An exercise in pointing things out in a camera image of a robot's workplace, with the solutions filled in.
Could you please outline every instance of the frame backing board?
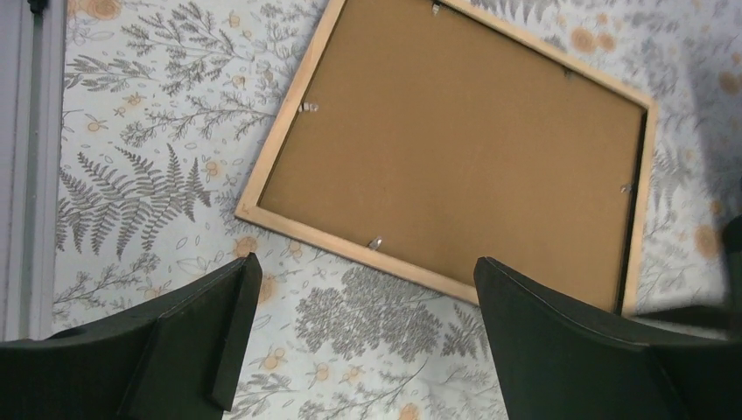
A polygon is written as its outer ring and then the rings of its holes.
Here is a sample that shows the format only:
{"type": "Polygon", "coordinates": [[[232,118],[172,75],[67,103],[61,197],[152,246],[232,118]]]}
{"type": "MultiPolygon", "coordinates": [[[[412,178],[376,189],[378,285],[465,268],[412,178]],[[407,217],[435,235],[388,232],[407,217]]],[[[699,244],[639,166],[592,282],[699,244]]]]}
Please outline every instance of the frame backing board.
{"type": "Polygon", "coordinates": [[[443,3],[331,0],[237,216],[473,303],[492,256],[630,312],[654,102],[443,3]]]}

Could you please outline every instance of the metal clip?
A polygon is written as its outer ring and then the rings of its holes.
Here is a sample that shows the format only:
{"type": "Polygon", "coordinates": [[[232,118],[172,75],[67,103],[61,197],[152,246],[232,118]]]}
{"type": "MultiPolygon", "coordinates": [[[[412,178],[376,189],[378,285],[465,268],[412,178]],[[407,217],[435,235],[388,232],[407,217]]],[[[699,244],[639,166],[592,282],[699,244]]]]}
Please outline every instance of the metal clip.
{"type": "Polygon", "coordinates": [[[319,111],[319,105],[316,103],[304,102],[299,105],[299,112],[317,112],[319,111]]]}
{"type": "Polygon", "coordinates": [[[376,236],[376,239],[368,243],[368,248],[372,251],[376,251],[382,245],[382,238],[376,236]]]}

